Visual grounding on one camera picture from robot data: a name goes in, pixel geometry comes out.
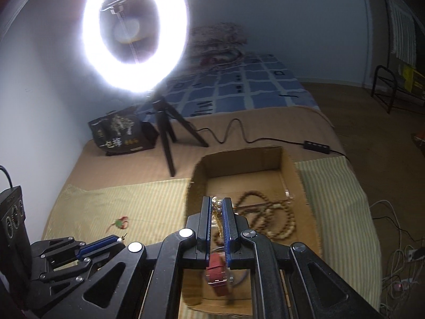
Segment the yellow striped cloth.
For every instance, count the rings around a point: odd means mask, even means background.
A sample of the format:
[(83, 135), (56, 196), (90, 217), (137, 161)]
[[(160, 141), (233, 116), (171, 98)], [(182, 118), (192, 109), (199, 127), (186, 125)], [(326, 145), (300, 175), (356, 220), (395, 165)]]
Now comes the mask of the yellow striped cloth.
[(281, 147), (246, 148), (205, 156), (182, 179), (93, 190), (68, 185), (43, 237), (90, 244), (115, 235), (149, 246), (188, 228), (195, 252), (181, 265), (179, 317), (250, 317), (249, 270), (235, 270), (222, 248), (214, 208), (225, 202), (270, 241), (306, 245), (379, 308), (380, 244), (366, 194), (342, 156), (294, 162)]

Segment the open cardboard box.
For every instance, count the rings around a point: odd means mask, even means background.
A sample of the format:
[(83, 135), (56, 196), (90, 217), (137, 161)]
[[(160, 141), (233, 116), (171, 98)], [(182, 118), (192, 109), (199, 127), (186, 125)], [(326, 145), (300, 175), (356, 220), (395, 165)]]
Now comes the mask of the open cardboard box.
[[(282, 245), (306, 244), (321, 256), (316, 219), (295, 163), (278, 146), (245, 148), (203, 156), (195, 165), (186, 195), (186, 216), (200, 212), (203, 197), (228, 197), (250, 228)], [(200, 270), (184, 272), (182, 297), (196, 313), (251, 315), (251, 282), (234, 271), (227, 296), (216, 295)]]

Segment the black printed snack bag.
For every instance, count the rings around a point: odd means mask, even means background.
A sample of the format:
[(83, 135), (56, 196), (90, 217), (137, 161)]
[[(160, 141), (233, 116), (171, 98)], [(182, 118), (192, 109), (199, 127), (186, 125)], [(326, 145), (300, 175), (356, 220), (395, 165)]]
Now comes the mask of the black printed snack bag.
[(112, 111), (88, 122), (95, 145), (107, 156), (135, 153), (156, 146), (159, 132), (143, 122), (135, 107)]

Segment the black tripod stand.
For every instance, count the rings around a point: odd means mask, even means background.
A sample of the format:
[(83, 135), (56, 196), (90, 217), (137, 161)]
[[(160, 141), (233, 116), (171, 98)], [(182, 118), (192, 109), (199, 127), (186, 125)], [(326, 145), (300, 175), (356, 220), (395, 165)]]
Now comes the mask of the black tripod stand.
[(174, 161), (171, 154), (171, 148), (169, 145), (169, 139), (173, 143), (177, 141), (174, 129), (170, 122), (170, 117), (174, 118), (180, 125), (192, 136), (194, 137), (202, 147), (208, 148), (209, 144), (205, 139), (194, 129), (194, 127), (186, 121), (183, 116), (178, 113), (178, 111), (171, 106), (161, 94), (153, 94), (150, 98), (152, 107), (154, 108), (156, 126), (159, 131), (159, 136), (161, 138), (162, 147), (166, 162), (169, 168), (169, 174), (171, 177), (175, 177), (176, 169), (174, 166)]

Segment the blue checkered blanket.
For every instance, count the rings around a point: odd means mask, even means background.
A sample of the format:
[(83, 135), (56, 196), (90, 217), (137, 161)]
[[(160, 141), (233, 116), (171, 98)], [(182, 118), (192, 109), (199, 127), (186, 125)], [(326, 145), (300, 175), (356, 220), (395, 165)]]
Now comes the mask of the blue checkered blanket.
[(272, 54), (251, 53), (237, 66), (174, 79), (164, 97), (185, 118), (268, 107), (318, 108), (312, 94)]

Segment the black clothes rack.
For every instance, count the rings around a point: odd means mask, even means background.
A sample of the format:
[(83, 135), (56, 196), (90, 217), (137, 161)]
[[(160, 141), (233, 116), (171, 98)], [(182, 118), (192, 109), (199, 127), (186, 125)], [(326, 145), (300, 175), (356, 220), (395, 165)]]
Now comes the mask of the black clothes rack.
[[(389, 95), (386, 96), (383, 93), (377, 91), (378, 82), (384, 83), (389, 89)], [(374, 70), (372, 89), (370, 96), (377, 98), (384, 106), (388, 114), (393, 110), (405, 110), (409, 112), (415, 112), (418, 114), (424, 114), (424, 94), (422, 96), (413, 95), (403, 88), (404, 80), (401, 74), (396, 74), (390, 70), (387, 66), (378, 65)], [(398, 96), (406, 96), (412, 98), (414, 102), (418, 102), (421, 105), (421, 111), (408, 110), (402, 106), (396, 106), (396, 98)]]

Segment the yellow box on rack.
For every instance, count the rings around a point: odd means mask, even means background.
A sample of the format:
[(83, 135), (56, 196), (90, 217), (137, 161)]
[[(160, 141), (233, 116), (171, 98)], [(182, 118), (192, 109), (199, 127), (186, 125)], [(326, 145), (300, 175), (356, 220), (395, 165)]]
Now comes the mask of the yellow box on rack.
[(420, 74), (411, 66), (403, 64), (401, 76), (404, 80), (403, 88), (407, 92), (416, 96), (422, 96), (424, 94), (424, 75)]

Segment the phone holder clamp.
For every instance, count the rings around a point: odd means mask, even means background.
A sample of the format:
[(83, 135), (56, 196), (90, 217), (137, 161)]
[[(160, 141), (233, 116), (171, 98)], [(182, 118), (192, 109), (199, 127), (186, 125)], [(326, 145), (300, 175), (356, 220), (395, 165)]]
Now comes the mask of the phone holder clamp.
[(101, 9), (101, 12), (109, 11), (112, 15), (120, 14), (124, 10), (124, 5), (127, 0), (114, 0), (106, 3)]

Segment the striped hanging towel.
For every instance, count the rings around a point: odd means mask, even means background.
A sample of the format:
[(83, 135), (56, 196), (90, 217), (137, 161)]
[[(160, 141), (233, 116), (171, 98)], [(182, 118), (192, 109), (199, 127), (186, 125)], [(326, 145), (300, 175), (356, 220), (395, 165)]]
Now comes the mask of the striped hanging towel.
[(386, 0), (390, 11), (391, 53), (411, 67), (416, 67), (415, 19), (403, 0)]

